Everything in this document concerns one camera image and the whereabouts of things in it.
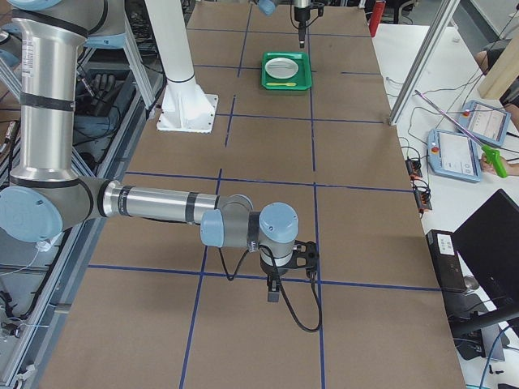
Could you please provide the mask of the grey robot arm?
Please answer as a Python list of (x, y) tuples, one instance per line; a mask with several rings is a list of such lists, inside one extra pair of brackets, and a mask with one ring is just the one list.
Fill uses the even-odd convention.
[[(254, 1), (254, 4), (263, 12), (266, 16), (270, 16), (281, 4), (281, 1), (275, 0), (258, 0)], [(309, 0), (294, 0), (291, 2), (292, 11), (290, 14), (291, 23), (293, 27), (298, 31), (298, 43), (299, 48), (305, 47), (307, 26), (311, 17), (311, 6), (312, 3)]]
[(71, 167), (76, 63), (80, 49), (121, 47), (121, 1), (14, 1), (22, 34), (20, 162), (1, 193), (1, 226), (38, 242), (97, 217), (140, 216), (200, 227), (206, 246), (258, 252), (268, 300), (285, 296), (281, 276), (297, 265), (298, 217), (285, 203), (255, 211), (248, 197), (222, 197), (123, 184)]

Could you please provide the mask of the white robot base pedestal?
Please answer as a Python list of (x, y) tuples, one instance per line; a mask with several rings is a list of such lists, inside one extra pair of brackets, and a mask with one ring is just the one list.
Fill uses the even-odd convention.
[(218, 96), (206, 94), (196, 81), (181, 3), (148, 0), (145, 5), (166, 78), (157, 129), (208, 134)]

